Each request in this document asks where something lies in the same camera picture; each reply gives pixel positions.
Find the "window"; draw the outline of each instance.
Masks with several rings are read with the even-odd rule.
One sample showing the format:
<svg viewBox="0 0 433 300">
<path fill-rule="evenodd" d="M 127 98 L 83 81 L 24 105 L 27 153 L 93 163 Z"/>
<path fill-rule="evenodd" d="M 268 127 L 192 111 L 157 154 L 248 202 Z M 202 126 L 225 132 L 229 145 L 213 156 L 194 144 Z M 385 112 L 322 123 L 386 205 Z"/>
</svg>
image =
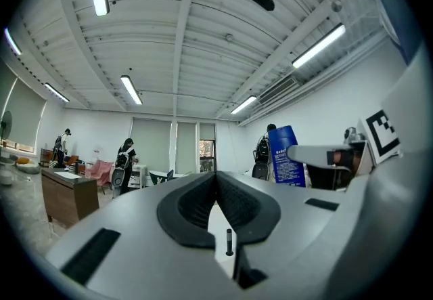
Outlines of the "window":
<svg viewBox="0 0 433 300">
<path fill-rule="evenodd" d="M 24 151 L 29 153 L 33 153 L 35 151 L 35 147 L 22 145 L 15 141 L 4 140 L 4 142 L 6 143 L 6 148 L 11 148 L 13 150 Z"/>
<path fill-rule="evenodd" d="M 177 123 L 176 173 L 195 173 L 196 166 L 196 124 Z"/>
<path fill-rule="evenodd" d="M 1 60 L 0 75 L 0 113 L 12 114 L 11 133 L 3 141 L 7 148 L 33 153 L 45 100 L 17 79 Z"/>
<path fill-rule="evenodd" d="M 140 164 L 149 170 L 170 171 L 171 122 L 134 119 L 131 138 Z"/>
<path fill-rule="evenodd" d="M 215 141 L 200 140 L 200 172 L 216 171 Z"/>
</svg>

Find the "wooden desk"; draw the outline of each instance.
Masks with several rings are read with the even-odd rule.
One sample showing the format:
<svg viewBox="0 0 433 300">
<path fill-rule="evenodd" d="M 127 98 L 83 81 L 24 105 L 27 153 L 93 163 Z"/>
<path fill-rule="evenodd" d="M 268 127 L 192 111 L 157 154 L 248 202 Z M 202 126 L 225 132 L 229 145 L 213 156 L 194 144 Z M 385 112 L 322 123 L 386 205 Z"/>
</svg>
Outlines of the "wooden desk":
<svg viewBox="0 0 433 300">
<path fill-rule="evenodd" d="M 96 179 L 68 179 L 61 169 L 41 169 L 42 193 L 48 221 L 53 218 L 67 227 L 98 210 Z"/>
</svg>

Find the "black chair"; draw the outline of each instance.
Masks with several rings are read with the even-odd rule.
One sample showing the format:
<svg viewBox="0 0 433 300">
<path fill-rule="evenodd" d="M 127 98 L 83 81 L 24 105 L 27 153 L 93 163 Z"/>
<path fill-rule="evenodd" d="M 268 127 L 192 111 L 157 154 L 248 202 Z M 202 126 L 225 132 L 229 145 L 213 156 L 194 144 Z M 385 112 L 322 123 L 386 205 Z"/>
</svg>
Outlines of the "black chair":
<svg viewBox="0 0 433 300">
<path fill-rule="evenodd" d="M 167 181 L 170 181 L 171 179 L 173 179 L 173 174 L 175 173 L 175 171 L 174 170 L 170 170 L 168 173 L 167 173 Z"/>
</svg>

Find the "blue cylinder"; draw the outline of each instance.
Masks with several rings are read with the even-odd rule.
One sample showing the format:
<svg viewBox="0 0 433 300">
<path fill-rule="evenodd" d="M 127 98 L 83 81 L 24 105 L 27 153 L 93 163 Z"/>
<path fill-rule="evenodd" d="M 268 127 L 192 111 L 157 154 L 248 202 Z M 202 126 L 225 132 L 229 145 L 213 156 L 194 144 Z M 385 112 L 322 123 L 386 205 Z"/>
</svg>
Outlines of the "blue cylinder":
<svg viewBox="0 0 433 300">
<path fill-rule="evenodd" d="M 277 128 L 271 130 L 268 135 L 275 182 L 289 186 L 305 187 L 303 164 L 290 160 L 286 156 L 286 150 L 290 146 L 298 144 L 292 127 L 287 125 Z"/>
</svg>

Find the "window blind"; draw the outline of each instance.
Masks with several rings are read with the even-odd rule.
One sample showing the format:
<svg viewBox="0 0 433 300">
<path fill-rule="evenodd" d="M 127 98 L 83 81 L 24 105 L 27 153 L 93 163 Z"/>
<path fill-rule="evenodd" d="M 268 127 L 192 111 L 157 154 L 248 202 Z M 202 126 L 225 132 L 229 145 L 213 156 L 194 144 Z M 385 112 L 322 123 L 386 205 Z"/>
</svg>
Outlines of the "window blind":
<svg viewBox="0 0 433 300">
<path fill-rule="evenodd" d="M 43 98 L 17 80 L 5 109 L 12 114 L 12 130 L 7 139 L 34 147 L 44 105 Z"/>
<path fill-rule="evenodd" d="M 196 172 L 196 124 L 177 123 L 176 173 Z"/>
<path fill-rule="evenodd" d="M 131 138 L 139 164 L 149 170 L 170 171 L 170 129 L 171 122 L 134 119 Z"/>
<path fill-rule="evenodd" d="M 9 96 L 12 86 L 17 79 L 14 73 L 6 66 L 3 60 L 0 60 L 0 114 L 5 109 L 6 100 Z"/>
<path fill-rule="evenodd" d="M 215 124 L 200 123 L 200 139 L 215 140 Z"/>
</svg>

